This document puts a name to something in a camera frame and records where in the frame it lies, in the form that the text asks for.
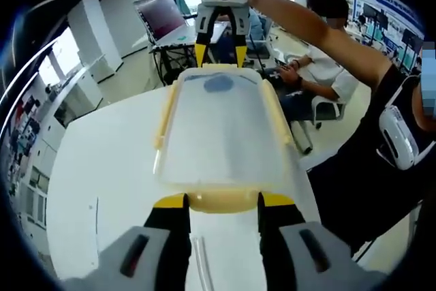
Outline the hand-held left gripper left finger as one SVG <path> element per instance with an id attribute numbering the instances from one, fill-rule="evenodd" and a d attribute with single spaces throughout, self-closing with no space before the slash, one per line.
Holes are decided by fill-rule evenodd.
<path id="1" fill-rule="evenodd" d="M 144 225 L 131 227 L 99 254 L 96 269 L 63 282 L 64 290 L 184 290 L 191 257 L 189 197 L 156 202 Z"/>

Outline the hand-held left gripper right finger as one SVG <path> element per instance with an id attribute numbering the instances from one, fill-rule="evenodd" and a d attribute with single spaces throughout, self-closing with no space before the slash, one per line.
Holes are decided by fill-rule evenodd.
<path id="1" fill-rule="evenodd" d="M 385 280 L 320 223 L 304 222 L 291 198 L 260 192 L 257 208 L 267 290 L 375 290 Z"/>

